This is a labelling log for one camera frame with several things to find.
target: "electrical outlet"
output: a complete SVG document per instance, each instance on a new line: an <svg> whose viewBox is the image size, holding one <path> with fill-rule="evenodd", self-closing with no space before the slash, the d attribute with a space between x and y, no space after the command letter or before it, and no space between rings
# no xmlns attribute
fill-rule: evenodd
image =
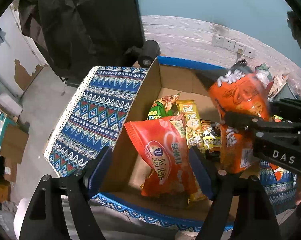
<svg viewBox="0 0 301 240"><path fill-rule="evenodd" d="M256 49L252 48L252 47L249 47L249 46L246 46L246 49L244 51L244 55L245 56L248 56L248 57L255 57L255 52L256 52Z"/></svg>
<svg viewBox="0 0 301 240"><path fill-rule="evenodd" d="M224 37L214 35L212 39L212 44L217 47L222 47L224 43Z"/></svg>
<svg viewBox="0 0 301 240"><path fill-rule="evenodd" d="M234 51L236 53L244 54L245 49L246 49L246 45L244 45L243 43L240 43L238 41L235 43Z"/></svg>
<svg viewBox="0 0 301 240"><path fill-rule="evenodd" d="M233 41L233 40L231 40L229 38L224 38L223 48L234 50L235 42L236 41Z"/></svg>

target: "white wall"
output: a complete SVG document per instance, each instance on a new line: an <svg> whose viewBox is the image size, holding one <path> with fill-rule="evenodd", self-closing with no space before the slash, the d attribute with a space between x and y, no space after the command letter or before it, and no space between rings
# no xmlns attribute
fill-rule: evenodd
<svg viewBox="0 0 301 240"><path fill-rule="evenodd" d="M26 69L29 75L35 72L37 65L47 64L31 38L23 36L20 30L18 11L8 7L0 17L0 82L16 97L24 91L15 81L15 59Z"/></svg>
<svg viewBox="0 0 301 240"><path fill-rule="evenodd" d="M173 16L142 16L146 40L159 43L161 53L230 68L238 60L237 53L211 44L214 34L240 41L256 49L254 58L246 58L249 66L262 63L287 71L301 83L301 68L272 47L244 33L222 25Z"/></svg>

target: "cardboard box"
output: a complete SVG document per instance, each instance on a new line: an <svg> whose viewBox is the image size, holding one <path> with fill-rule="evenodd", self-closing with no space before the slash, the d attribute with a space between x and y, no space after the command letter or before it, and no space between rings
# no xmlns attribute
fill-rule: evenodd
<svg viewBox="0 0 301 240"><path fill-rule="evenodd" d="M11 185L8 181L0 183L0 203L10 201Z"/></svg>
<svg viewBox="0 0 301 240"><path fill-rule="evenodd" d="M21 164L29 135L12 124L8 124L0 147L0 155Z"/></svg>
<svg viewBox="0 0 301 240"><path fill-rule="evenodd" d="M5 158L4 179L10 182L16 182L17 163L9 158Z"/></svg>
<svg viewBox="0 0 301 240"><path fill-rule="evenodd" d="M185 67L160 65L156 59L151 65L134 102L128 112L126 122L142 121L153 101L167 95L180 92L180 100L194 99L201 119L218 122L220 120L208 92L197 79L193 70ZM128 206L134 205L147 208L164 215L166 218L204 220L210 206L210 201L202 203L201 210L190 208L177 209L159 204L151 198L140 194L140 185L146 179L147 165L138 157L129 136L122 129L113 151L112 164L104 178L101 192L109 192L113 199L120 199Z"/></svg>

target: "snack bag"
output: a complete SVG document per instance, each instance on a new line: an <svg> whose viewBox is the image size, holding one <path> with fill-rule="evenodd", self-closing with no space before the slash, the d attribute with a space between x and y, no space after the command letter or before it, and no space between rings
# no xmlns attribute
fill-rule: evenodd
<svg viewBox="0 0 301 240"><path fill-rule="evenodd" d="M281 121L283 120L283 118L280 117L280 116L278 116L278 115L273 115L273 120L274 120L275 122L281 122Z"/></svg>
<svg viewBox="0 0 301 240"><path fill-rule="evenodd" d="M196 75L208 90L221 120L227 111L269 119L265 89L248 68L246 60L237 62L230 69L198 71Z"/></svg>
<svg viewBox="0 0 301 240"><path fill-rule="evenodd" d="M220 162L221 156L221 130L220 124L201 120L203 141L206 159L213 162Z"/></svg>
<svg viewBox="0 0 301 240"><path fill-rule="evenodd" d="M179 100L176 101L179 113L184 112L186 118L186 140L188 148L197 146L204 154L203 133L201 127L200 115L197 111L195 100Z"/></svg>
<svg viewBox="0 0 301 240"><path fill-rule="evenodd" d="M184 114L125 123L138 154L154 169L144 183L143 196L196 192L195 177L188 162Z"/></svg>
<svg viewBox="0 0 301 240"><path fill-rule="evenodd" d="M230 173L245 170L259 159L253 156L253 142L248 133L241 134L227 125L221 127L221 165Z"/></svg>
<svg viewBox="0 0 301 240"><path fill-rule="evenodd" d="M172 106L179 99L179 94L174 96L166 96L154 101L149 110L147 120L159 119L166 116L174 115Z"/></svg>

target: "floor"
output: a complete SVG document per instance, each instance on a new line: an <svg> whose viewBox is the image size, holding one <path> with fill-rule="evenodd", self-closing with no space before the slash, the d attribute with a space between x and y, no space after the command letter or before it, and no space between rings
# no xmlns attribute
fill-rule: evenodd
<svg viewBox="0 0 301 240"><path fill-rule="evenodd" d="M57 177L44 159L50 133L75 93L76 88L65 86L50 67L45 67L22 97L22 123L29 123L29 139L22 164L17 167L17 182L12 185L11 201L19 203L31 197L45 174Z"/></svg>

